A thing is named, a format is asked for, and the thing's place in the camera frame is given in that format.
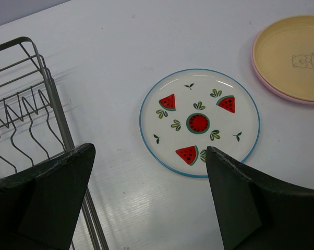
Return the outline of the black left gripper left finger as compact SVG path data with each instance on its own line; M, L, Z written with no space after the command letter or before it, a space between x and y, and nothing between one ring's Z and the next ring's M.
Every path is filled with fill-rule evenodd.
M69 249L95 159L84 143L0 179L0 249Z

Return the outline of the pink plate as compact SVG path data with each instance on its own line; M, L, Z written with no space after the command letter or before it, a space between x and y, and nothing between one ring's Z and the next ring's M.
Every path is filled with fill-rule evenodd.
M260 72L258 71L257 69L257 66L255 64L255 56L254 56L254 53L255 53L255 45L256 45L256 42L257 42L257 39L259 38L259 36L261 35L261 33L263 32L263 30L261 30L260 32L257 33L257 36L256 38L254 39L253 41L253 44L252 44L252 49L251 49L251 65L252 65L252 70L255 74L255 76L257 77L257 79L259 80L259 82L268 90L270 91L271 93L273 93L274 95L284 99L284 100L287 100L289 102L293 102L293 103L298 103L298 104L302 104L302 105L314 105L314 102L313 101L306 101L306 100L303 100L303 99L297 99L297 98L294 98L294 97L291 97L289 95L286 95L280 91L278 91L277 89L275 89L272 85L269 84L269 82L267 82L263 77L262 75L260 74Z

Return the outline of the white plate blue rim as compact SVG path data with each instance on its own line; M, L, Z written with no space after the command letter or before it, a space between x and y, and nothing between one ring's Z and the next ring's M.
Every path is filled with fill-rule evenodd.
M139 115L142 140L165 168L205 179L206 149L217 147L240 162L255 149L258 107L235 79L209 69L186 69L156 83Z

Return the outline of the yellow plate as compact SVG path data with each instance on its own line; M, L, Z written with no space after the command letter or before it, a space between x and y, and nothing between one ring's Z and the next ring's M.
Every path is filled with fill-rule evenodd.
M292 16L267 26L253 43L251 59L271 92L314 105L314 16Z

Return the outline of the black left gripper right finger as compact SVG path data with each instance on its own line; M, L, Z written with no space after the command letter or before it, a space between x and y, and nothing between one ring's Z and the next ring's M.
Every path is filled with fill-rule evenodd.
M314 249L314 190L207 147L206 167L225 249Z

